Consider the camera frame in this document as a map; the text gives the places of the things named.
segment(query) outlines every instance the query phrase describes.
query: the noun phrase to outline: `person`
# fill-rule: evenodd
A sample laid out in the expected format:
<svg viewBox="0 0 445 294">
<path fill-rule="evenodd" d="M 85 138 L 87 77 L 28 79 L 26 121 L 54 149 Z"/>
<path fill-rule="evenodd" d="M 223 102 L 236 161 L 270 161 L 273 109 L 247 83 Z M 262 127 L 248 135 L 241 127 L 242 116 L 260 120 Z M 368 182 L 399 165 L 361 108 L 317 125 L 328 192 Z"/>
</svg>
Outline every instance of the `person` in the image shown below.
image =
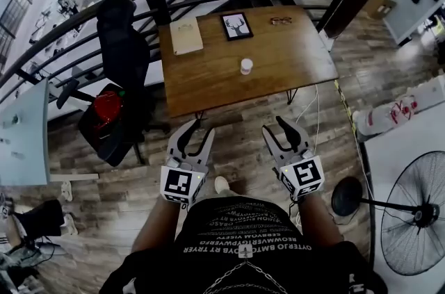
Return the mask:
<svg viewBox="0 0 445 294">
<path fill-rule="evenodd" d="M 33 244 L 45 236 L 77 234 L 72 215 L 62 210 L 62 205 L 72 201 L 71 183 L 65 181 L 61 188 L 57 199 L 47 200 L 25 213 L 14 212 L 13 206 L 8 211 L 2 210 L 6 238 L 12 247 Z"/>
<path fill-rule="evenodd" d="M 298 205 L 302 235 L 276 204 L 236 194 L 223 177 L 215 189 L 176 240 L 180 204 L 159 196 L 99 293 L 387 293 L 318 193 Z"/>
<path fill-rule="evenodd" d="M 59 0 L 59 4 L 67 11 L 71 12 L 71 16 L 79 13 L 79 9 L 74 0 Z"/>
</svg>

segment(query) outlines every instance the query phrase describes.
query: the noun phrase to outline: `fan stand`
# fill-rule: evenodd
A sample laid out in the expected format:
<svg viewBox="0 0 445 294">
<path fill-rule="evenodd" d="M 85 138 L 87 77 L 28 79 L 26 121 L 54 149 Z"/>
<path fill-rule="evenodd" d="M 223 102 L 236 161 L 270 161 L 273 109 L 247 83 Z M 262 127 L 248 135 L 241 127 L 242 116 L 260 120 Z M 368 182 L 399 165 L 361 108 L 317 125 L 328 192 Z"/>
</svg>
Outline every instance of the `fan stand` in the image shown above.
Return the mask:
<svg viewBox="0 0 445 294">
<path fill-rule="evenodd" d="M 420 206 L 408 206 L 364 199 L 362 195 L 363 190 L 359 180 L 353 177 L 346 177 L 337 184 L 332 193 L 332 210 L 334 210 L 338 216 L 348 216 L 356 212 L 360 204 L 365 203 L 400 211 L 409 211 L 414 215 L 413 224 L 419 228 L 419 231 L 420 228 L 430 226 L 434 223 L 440 214 L 439 206 L 430 204 L 429 198 Z"/>
</svg>

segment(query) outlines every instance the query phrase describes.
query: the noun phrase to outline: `bottle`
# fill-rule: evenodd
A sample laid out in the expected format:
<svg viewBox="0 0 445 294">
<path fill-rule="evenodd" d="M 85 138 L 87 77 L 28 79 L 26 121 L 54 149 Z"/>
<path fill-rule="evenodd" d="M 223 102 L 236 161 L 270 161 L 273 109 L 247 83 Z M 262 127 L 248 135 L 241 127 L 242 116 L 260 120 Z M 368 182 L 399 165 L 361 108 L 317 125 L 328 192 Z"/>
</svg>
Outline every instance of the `bottle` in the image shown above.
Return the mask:
<svg viewBox="0 0 445 294">
<path fill-rule="evenodd" d="M 362 135 L 375 135 L 410 121 L 416 108 L 414 95 L 403 95 L 390 104 L 380 105 L 372 110 L 355 111 L 353 121 Z"/>
</svg>

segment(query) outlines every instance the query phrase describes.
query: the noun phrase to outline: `white cup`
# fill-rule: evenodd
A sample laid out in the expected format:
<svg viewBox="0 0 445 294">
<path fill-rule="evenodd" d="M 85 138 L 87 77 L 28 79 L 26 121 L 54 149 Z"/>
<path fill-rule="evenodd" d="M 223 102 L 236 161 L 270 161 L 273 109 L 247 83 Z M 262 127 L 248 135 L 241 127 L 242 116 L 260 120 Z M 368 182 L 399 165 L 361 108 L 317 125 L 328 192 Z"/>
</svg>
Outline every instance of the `white cup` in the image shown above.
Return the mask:
<svg viewBox="0 0 445 294">
<path fill-rule="evenodd" d="M 241 73 L 242 74 L 244 74 L 244 75 L 250 74 L 250 72 L 252 71 L 252 67 L 253 67 L 253 62 L 251 59 L 244 58 L 241 61 Z"/>
</svg>

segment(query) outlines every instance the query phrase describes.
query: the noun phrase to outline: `chain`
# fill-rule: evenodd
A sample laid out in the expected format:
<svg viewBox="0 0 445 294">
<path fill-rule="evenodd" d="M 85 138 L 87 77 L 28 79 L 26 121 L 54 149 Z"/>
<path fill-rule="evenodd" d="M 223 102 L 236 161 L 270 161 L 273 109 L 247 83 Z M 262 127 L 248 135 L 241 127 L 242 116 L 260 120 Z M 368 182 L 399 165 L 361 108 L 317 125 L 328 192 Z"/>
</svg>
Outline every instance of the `chain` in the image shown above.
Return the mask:
<svg viewBox="0 0 445 294">
<path fill-rule="evenodd" d="M 286 289 L 284 289 L 284 287 L 282 285 L 280 285 L 275 279 L 272 278 L 272 276 L 268 273 L 265 273 L 260 267 L 257 267 L 253 264 L 251 264 L 249 261 L 246 261 L 246 263 L 254 268 L 258 273 L 263 274 L 267 279 L 269 279 L 272 283 L 274 283 L 274 285 L 276 285 L 284 294 L 287 294 Z"/>
<path fill-rule="evenodd" d="M 210 290 L 217 284 L 219 284 L 220 282 L 223 281 L 224 278 L 230 276 L 235 270 L 241 268 L 242 266 L 244 266 L 247 263 L 247 261 L 244 261 L 240 264 L 237 264 L 236 266 L 234 266 L 231 270 L 228 270 L 226 273 L 224 273 L 224 275 L 222 277 L 219 277 L 217 280 L 215 280 L 215 283 L 213 283 L 210 287 L 208 287 L 206 289 L 206 291 L 204 292 L 204 294 L 210 294 Z"/>
<path fill-rule="evenodd" d="M 216 289 L 215 291 L 211 291 L 211 289 L 213 287 L 215 287 L 216 285 L 218 285 L 220 282 L 222 282 L 224 278 L 230 276 L 235 270 L 241 268 L 245 264 L 248 264 L 250 267 L 254 268 L 258 273 L 263 274 L 267 279 L 269 279 L 272 283 L 274 283 L 274 285 L 276 285 L 281 290 L 282 293 L 287 294 L 286 289 L 284 289 L 283 286 L 281 286 L 275 279 L 273 279 L 270 274 L 265 273 L 260 267 L 257 267 L 255 265 L 251 264 L 247 259 L 244 262 L 234 266 L 231 270 L 228 270 L 226 273 L 224 273 L 224 275 L 222 277 L 219 277 L 217 280 L 215 280 L 215 282 L 210 287 L 208 287 L 206 289 L 204 294 L 212 294 L 212 293 L 217 293 L 219 291 L 225 291 L 226 289 L 241 288 L 241 287 L 244 287 L 244 286 L 251 286 L 251 287 L 254 287 L 254 288 L 264 289 L 265 291 L 270 291 L 271 293 L 279 294 L 276 291 L 273 291 L 273 290 L 268 289 L 268 288 L 264 288 L 262 286 L 257 286 L 257 285 L 254 285 L 254 284 L 237 284 L 235 286 L 226 286 L 224 288 L 220 288 L 220 289 Z"/>
<path fill-rule="evenodd" d="M 262 289 L 263 291 L 268 291 L 269 293 L 280 294 L 277 291 L 273 291 L 272 289 L 266 288 L 264 286 L 258 286 L 256 284 L 237 284 L 234 286 L 225 286 L 224 288 L 219 288 L 216 289 L 215 291 L 211 291 L 209 294 L 219 293 L 221 291 L 226 291 L 227 289 L 245 288 L 245 287 L 257 288 L 257 289 Z"/>
</svg>

